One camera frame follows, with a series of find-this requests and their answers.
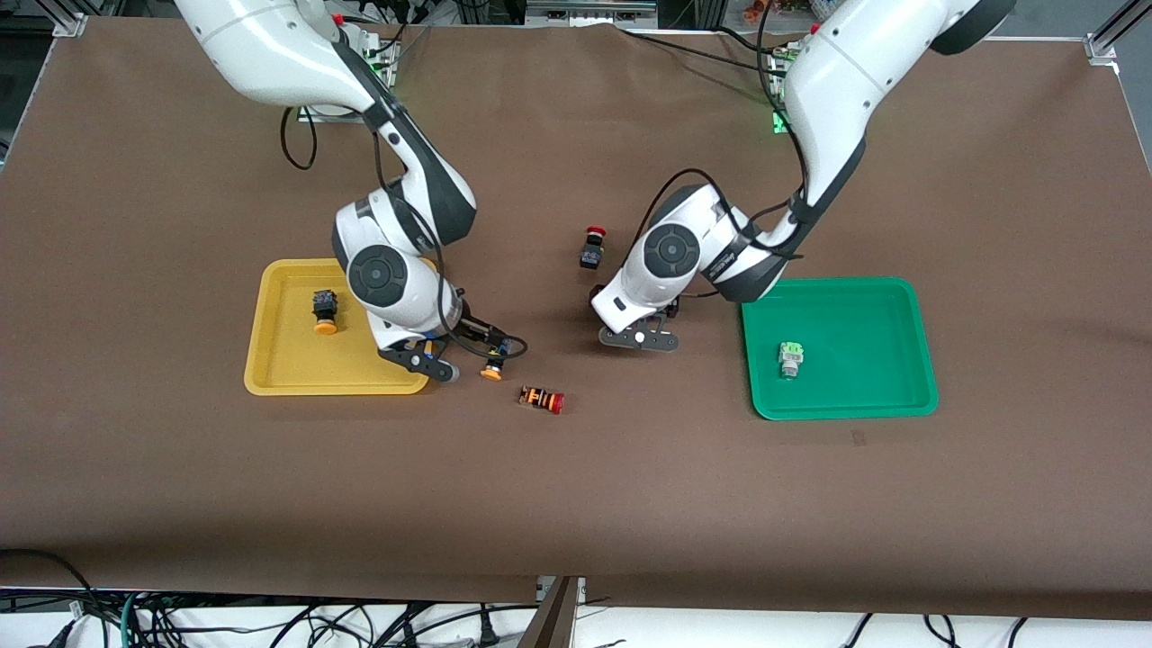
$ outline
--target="green tray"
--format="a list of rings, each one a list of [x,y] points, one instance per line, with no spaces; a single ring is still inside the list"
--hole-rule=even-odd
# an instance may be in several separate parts
[[[773,421],[925,416],[939,402],[916,291],[895,277],[781,279],[743,306],[752,404]],[[795,379],[780,342],[799,342]]]

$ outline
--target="metal frame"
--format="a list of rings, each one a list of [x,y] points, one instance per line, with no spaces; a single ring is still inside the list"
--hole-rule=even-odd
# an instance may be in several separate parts
[[[578,577],[558,577],[548,587],[544,603],[532,615],[532,620],[520,638],[516,648],[569,648],[576,606],[579,605]]]
[[[75,38],[83,33],[88,16],[104,15],[104,1],[97,0],[97,2],[99,7],[92,3],[92,0],[36,0],[55,25],[52,30],[54,38]],[[119,12],[121,5],[122,2],[115,3],[113,14]]]
[[[1093,66],[1114,66],[1116,42],[1152,13],[1152,0],[1129,0],[1111,18],[1084,37],[1084,52]]]

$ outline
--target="brown table mat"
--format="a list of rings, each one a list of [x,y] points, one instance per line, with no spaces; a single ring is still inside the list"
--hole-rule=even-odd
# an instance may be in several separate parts
[[[262,399],[260,272],[331,256],[369,135],[318,126],[300,173],[280,108],[181,22],[58,42],[0,174],[0,542],[104,587],[497,600],[579,573],[617,604],[1150,616],[1152,182],[1079,44],[926,55],[788,270],[916,287],[926,419],[759,419],[722,301],[684,306],[670,355],[596,342],[588,291],[673,172],[749,212],[797,184],[753,73],[607,27],[435,29],[397,90],[479,202],[449,278],[531,352],[502,384],[454,353],[462,379],[415,397]],[[0,580],[65,582],[26,570]]]

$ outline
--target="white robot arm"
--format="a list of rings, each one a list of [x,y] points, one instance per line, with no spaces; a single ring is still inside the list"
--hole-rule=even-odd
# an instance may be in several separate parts
[[[869,118],[930,47],[967,50],[1015,0],[849,0],[804,44],[785,77],[804,184],[783,218],[763,232],[710,184],[684,187],[653,213],[621,270],[592,299],[607,345],[672,351],[675,337],[644,321],[700,272],[725,299],[764,296],[856,171]]]
[[[454,380],[455,366],[414,342],[456,339],[455,330],[493,348],[503,345],[492,354],[499,376],[508,348],[502,333],[471,318],[457,291],[419,258],[468,234],[476,198],[349,46],[349,32],[359,42],[359,29],[338,29],[320,0],[176,5],[212,65],[241,95],[276,106],[348,107],[403,161],[403,175],[341,209],[332,232],[333,251],[367,310],[380,356],[437,380]]]

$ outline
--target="yellow tray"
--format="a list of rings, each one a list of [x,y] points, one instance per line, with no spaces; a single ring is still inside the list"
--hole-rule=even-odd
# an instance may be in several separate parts
[[[334,336],[312,332],[312,293],[336,293]],[[412,394],[427,376],[376,353],[367,314],[348,289],[334,258],[288,258],[260,279],[248,345],[244,386],[256,395]]]

